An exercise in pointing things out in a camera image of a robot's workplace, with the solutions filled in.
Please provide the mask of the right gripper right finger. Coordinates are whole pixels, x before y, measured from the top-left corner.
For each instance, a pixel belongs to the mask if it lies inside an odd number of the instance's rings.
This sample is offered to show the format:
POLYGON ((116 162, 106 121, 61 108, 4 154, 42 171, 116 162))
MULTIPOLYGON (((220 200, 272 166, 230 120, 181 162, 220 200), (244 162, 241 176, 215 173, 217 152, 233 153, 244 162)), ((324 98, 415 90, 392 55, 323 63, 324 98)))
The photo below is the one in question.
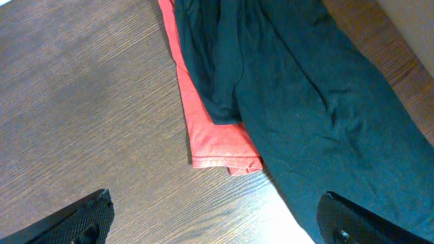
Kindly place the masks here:
POLYGON ((331 191, 316 219, 326 244, 433 244, 331 191))

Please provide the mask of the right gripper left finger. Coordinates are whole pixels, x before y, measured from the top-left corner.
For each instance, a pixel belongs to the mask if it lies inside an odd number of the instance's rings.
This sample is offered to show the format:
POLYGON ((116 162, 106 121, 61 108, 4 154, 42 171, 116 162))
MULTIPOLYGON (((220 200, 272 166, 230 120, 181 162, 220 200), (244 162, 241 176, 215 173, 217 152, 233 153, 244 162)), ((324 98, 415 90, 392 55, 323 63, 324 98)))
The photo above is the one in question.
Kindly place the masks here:
POLYGON ((2 238, 1 244, 105 244, 114 218, 110 192, 101 188, 2 238))

